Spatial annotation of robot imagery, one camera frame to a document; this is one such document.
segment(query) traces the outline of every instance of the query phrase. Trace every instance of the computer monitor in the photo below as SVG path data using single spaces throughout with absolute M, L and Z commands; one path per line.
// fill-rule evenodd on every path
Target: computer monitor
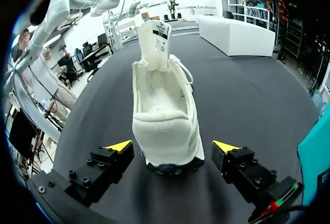
M 88 44 L 86 47 L 83 47 L 82 49 L 84 56 L 88 56 L 93 51 L 92 45 L 90 44 Z
M 108 43 L 108 39 L 107 39 L 107 35 L 105 33 L 103 33 L 102 35 L 99 35 L 97 37 L 97 41 L 98 41 L 98 46 L 102 46 L 103 44 L 107 44 Z

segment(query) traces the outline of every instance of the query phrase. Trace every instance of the white sofa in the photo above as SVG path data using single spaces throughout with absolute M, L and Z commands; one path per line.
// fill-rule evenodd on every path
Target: white sofa
M 227 56 L 272 56 L 275 33 L 243 21 L 217 16 L 199 17 L 200 36 Z

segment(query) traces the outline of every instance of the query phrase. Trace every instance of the black tabletop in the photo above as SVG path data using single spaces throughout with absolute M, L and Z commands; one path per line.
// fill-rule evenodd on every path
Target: black tabletop
M 62 131 L 54 169 L 68 178 L 95 146 L 133 139 L 135 158 L 118 185 L 91 209 L 120 223 L 247 223 L 254 207 L 227 185 L 211 161 L 214 139 L 256 152 L 278 179 L 301 179 L 297 145 L 318 111 L 307 92 L 269 57 L 227 57 L 199 35 L 173 37 L 171 53 L 194 77 L 205 151 L 197 172 L 166 178 L 148 171 L 131 130 L 132 66 L 139 44 L 112 55 L 86 86 Z

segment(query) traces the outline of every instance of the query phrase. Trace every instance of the person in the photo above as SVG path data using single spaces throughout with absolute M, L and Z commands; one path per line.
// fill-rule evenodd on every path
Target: person
M 14 46 L 12 50 L 14 62 L 23 54 L 29 40 L 30 33 L 26 28 L 19 36 L 17 47 Z M 46 65 L 44 60 L 50 60 L 51 56 L 50 50 L 44 49 L 42 55 L 23 72 L 22 77 L 38 101 L 41 103 L 50 100 L 52 102 L 50 111 L 60 120 L 66 121 L 69 115 L 66 108 L 71 110 L 77 98 L 69 92 L 65 85 Z

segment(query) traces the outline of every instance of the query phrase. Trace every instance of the storage rack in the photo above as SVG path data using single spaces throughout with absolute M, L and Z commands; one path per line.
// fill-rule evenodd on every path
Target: storage rack
M 287 34 L 283 48 L 298 59 L 303 38 L 303 21 L 290 19 L 287 21 Z
M 247 6 L 245 0 L 243 0 L 243 4 L 231 4 L 230 3 L 230 0 L 228 0 L 229 11 L 230 11 L 230 7 L 244 8 L 243 9 L 244 10 L 244 14 L 243 13 L 234 13 L 234 12 L 232 12 L 233 15 L 244 17 L 244 22 L 247 22 L 248 21 L 248 18 L 253 19 L 253 20 L 260 20 L 260 21 L 266 22 L 267 29 L 269 29 L 270 12 L 266 8 L 261 8 L 261 7 L 256 7 L 256 6 Z M 261 19 L 261 18 L 252 16 L 252 15 L 248 15 L 248 9 L 255 9 L 255 10 L 265 11 L 267 13 L 267 19 Z

